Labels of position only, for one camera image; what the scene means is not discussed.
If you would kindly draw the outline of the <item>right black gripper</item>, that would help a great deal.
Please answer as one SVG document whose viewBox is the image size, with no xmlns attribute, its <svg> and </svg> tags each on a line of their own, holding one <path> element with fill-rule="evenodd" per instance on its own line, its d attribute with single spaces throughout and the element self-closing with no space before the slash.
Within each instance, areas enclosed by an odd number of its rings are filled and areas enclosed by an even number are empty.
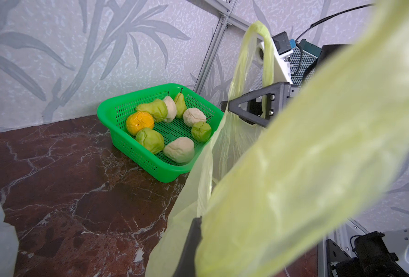
<svg viewBox="0 0 409 277">
<path fill-rule="evenodd" d="M 223 101 L 220 108 L 223 112 L 237 115 L 241 120 L 250 125 L 267 127 L 278 117 L 287 104 L 297 96 L 300 91 L 298 85 L 288 82 L 276 84 L 248 92 L 233 100 Z"/>
</svg>

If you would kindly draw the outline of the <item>light green plastic bag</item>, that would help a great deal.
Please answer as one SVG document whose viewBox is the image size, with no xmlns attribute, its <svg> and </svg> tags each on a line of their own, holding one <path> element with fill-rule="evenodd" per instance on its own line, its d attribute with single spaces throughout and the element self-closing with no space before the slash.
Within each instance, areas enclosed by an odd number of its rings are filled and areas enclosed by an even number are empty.
<svg viewBox="0 0 409 277">
<path fill-rule="evenodd" d="M 271 277 L 388 190 L 409 152 L 409 1 L 377 1 L 374 19 L 268 124 L 226 112 L 150 254 L 171 277 L 189 227 L 198 277 Z"/>
</svg>

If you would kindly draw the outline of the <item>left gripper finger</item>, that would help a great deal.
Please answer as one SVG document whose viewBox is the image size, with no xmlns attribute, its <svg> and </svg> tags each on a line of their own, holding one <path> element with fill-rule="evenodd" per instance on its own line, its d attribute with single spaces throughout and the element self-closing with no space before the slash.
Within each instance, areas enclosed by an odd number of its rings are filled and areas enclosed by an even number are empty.
<svg viewBox="0 0 409 277">
<path fill-rule="evenodd" d="M 192 220 L 183 251 L 180 256 L 179 264 L 173 274 L 173 277 L 195 277 L 195 255 L 200 242 L 202 241 L 201 232 L 202 218 Z"/>
</svg>

